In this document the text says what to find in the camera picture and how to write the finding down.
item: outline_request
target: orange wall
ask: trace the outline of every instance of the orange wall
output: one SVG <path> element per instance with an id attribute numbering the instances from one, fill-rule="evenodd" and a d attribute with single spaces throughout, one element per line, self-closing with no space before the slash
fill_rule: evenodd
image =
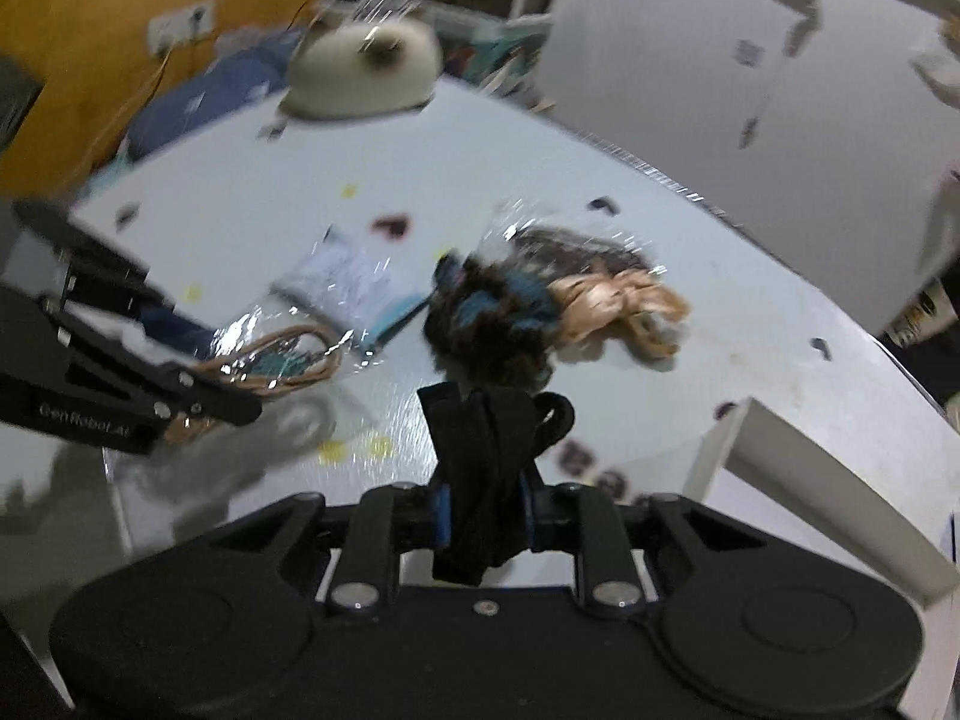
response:
<path id="1" fill-rule="evenodd" d="M 147 53 L 147 22 L 197 1 L 0 0 L 0 52 L 46 81 L 0 156 L 0 194 L 56 191 L 83 180 L 90 163 L 109 156 L 133 105 L 85 159 L 93 139 L 158 67 Z M 216 1 L 213 37 L 247 23 L 286 22 L 306 0 Z M 176 50 L 161 88 L 193 76 L 212 56 L 212 38 Z"/>

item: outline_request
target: cable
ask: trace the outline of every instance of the cable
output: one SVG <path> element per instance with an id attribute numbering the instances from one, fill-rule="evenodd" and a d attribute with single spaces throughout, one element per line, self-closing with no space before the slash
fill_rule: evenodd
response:
<path id="1" fill-rule="evenodd" d="M 303 372 L 292 376 L 285 376 L 282 373 L 270 375 L 244 372 L 244 367 L 253 362 L 257 354 L 272 346 L 295 343 L 304 336 L 318 338 L 323 342 L 325 351 L 320 355 L 311 355 L 306 370 Z M 263 338 L 247 343 L 236 351 L 206 360 L 201 362 L 200 365 L 194 365 L 193 370 L 198 373 L 216 376 L 226 384 L 236 386 L 238 389 L 252 391 L 264 400 L 272 400 L 331 378 L 339 370 L 343 359 L 344 353 L 340 346 L 340 335 L 333 329 L 319 323 L 298 324 L 283 330 L 277 330 L 274 333 L 267 333 Z M 194 440 L 208 432 L 217 424 L 216 419 L 206 416 L 196 418 L 195 416 L 181 414 L 170 423 L 163 438 L 165 442 L 171 443 L 171 445 L 189 442 L 189 440 Z"/>
<path id="2" fill-rule="evenodd" d="M 299 8 L 296 9 L 296 13 L 294 14 L 294 17 L 291 18 L 290 23 L 288 23 L 287 25 L 288 32 L 294 28 L 294 24 L 296 23 L 296 20 L 299 18 L 299 15 L 301 15 L 301 13 L 304 12 L 304 8 L 306 8 L 306 6 L 311 4 L 312 1 L 313 0 L 304 1 L 304 4 L 299 6 Z"/>
<path id="3" fill-rule="evenodd" d="M 290 341 L 299 341 L 304 336 L 319 338 L 326 347 L 325 353 L 317 362 L 311 362 L 307 370 L 295 376 L 258 375 L 243 372 L 243 360 L 259 352 Z M 317 382 L 325 381 L 333 376 L 340 367 L 343 353 L 339 347 L 340 335 L 322 324 L 296 324 L 292 327 L 267 333 L 263 338 L 241 346 L 237 351 L 214 357 L 200 365 L 194 365 L 193 370 L 198 373 L 209 373 L 219 376 L 227 384 L 238 389 L 253 391 L 262 398 L 275 398 L 288 392 L 303 389 Z"/>
<path id="4" fill-rule="evenodd" d="M 154 88 L 150 93 L 150 97 L 147 98 L 147 101 L 145 103 L 141 104 L 141 108 L 147 103 L 150 103 L 150 100 L 152 100 L 154 98 L 154 95 L 157 94 L 157 90 L 160 89 L 160 84 L 162 83 L 163 75 L 166 73 L 167 65 L 170 64 L 170 55 L 172 53 L 173 53 L 173 49 L 167 49 L 166 55 L 163 57 L 163 61 L 160 62 L 160 66 L 157 68 L 157 71 L 152 76 L 150 76 L 150 79 L 147 79 L 144 82 L 144 84 L 139 89 L 136 90 L 136 92 L 134 92 L 130 96 L 130 98 L 126 101 L 126 103 L 120 106 L 120 109 L 117 111 L 116 114 L 114 114 L 113 118 L 110 119 L 107 125 L 103 129 L 101 129 L 99 133 L 97 133 L 97 136 L 90 143 L 90 148 L 88 148 L 85 151 L 85 154 L 83 155 L 83 159 L 80 160 L 80 162 L 78 162 L 77 167 L 74 167 L 74 169 L 67 174 L 66 178 L 64 178 L 64 181 L 62 181 L 61 184 L 59 185 L 60 191 L 65 190 L 70 185 L 70 182 L 77 177 L 78 173 L 80 173 L 85 167 L 88 166 L 88 161 L 93 156 L 93 152 L 96 151 L 97 146 L 99 146 L 100 144 L 100 141 L 102 141 L 104 136 L 106 136 L 110 132 L 113 132 L 113 129 L 116 127 L 117 122 L 123 118 L 123 114 L 125 114 L 128 108 L 130 108 L 131 103 L 134 103 L 140 97 L 140 95 L 143 94 L 145 89 L 147 89 L 151 84 L 154 84 Z"/>

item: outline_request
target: metal bolt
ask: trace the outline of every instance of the metal bolt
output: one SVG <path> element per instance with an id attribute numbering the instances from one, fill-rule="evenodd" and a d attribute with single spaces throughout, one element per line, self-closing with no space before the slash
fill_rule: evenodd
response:
<path id="1" fill-rule="evenodd" d="M 483 617 L 493 617 L 499 613 L 500 605 L 496 601 L 477 601 L 473 605 L 473 610 Z"/>
<path id="2" fill-rule="evenodd" d="M 348 581 L 330 592 L 330 600 L 340 608 L 354 611 L 371 608 L 380 599 L 380 593 L 372 584 L 363 581 Z"/>
<path id="3" fill-rule="evenodd" d="M 628 581 L 602 581 L 593 589 L 593 600 L 606 607 L 631 607 L 642 597 L 643 591 Z"/>

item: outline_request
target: dark sticker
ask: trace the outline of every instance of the dark sticker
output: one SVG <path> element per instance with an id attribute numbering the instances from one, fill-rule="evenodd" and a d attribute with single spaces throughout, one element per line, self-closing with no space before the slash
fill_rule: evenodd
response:
<path id="1" fill-rule="evenodd" d="M 614 501 L 622 500 L 627 494 L 627 479 L 619 471 L 604 471 L 593 480 L 593 486 L 597 490 L 603 490 Z"/>
<path id="2" fill-rule="evenodd" d="M 573 439 L 560 447 L 560 455 L 557 458 L 560 470 L 575 479 L 583 476 L 584 471 L 587 471 L 595 462 L 593 453 L 582 443 L 575 442 Z"/>
<path id="3" fill-rule="evenodd" d="M 410 217 L 406 214 L 378 217 L 370 225 L 371 231 L 384 233 L 392 241 L 399 241 L 410 229 Z"/>
<path id="4" fill-rule="evenodd" d="M 121 206 L 119 210 L 117 210 L 116 216 L 113 218 L 113 221 L 116 224 L 117 232 L 123 232 L 127 225 L 130 224 L 139 213 L 139 203 L 131 202 Z"/>
<path id="5" fill-rule="evenodd" d="M 713 410 L 714 419 L 723 419 L 728 413 L 736 408 L 736 403 L 731 400 L 721 403 Z"/>
<path id="6" fill-rule="evenodd" d="M 587 208 L 594 211 L 604 211 L 612 217 L 615 217 L 620 213 L 620 208 L 618 205 L 613 202 L 612 199 L 606 196 L 597 197 L 597 199 L 589 201 L 589 203 L 587 203 Z"/>
<path id="7" fill-rule="evenodd" d="M 272 124 L 267 124 L 265 127 L 260 128 L 260 132 L 256 133 L 257 138 L 265 138 L 268 141 L 275 141 L 277 138 L 280 138 L 280 135 L 287 128 L 287 122 L 273 122 Z"/>
<path id="8" fill-rule="evenodd" d="M 827 346 L 827 342 L 822 338 L 810 338 L 810 346 L 813 346 L 818 352 L 824 356 L 824 360 L 827 362 L 832 362 L 833 353 L 830 352 L 830 347 Z"/>

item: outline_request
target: bundle of wires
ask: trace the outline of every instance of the bundle of wires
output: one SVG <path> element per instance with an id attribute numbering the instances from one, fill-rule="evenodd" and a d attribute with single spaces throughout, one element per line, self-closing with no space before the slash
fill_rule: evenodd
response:
<path id="1" fill-rule="evenodd" d="M 323 350 L 296 351 L 308 337 L 323 343 Z M 268 333 L 232 352 L 200 362 L 193 370 L 255 392 L 264 400 L 274 400 L 328 380 L 339 370 L 343 357 L 339 334 L 317 322 Z M 180 415 L 171 422 L 164 438 L 168 443 L 189 442 L 216 424 L 217 420 L 203 415 Z"/>

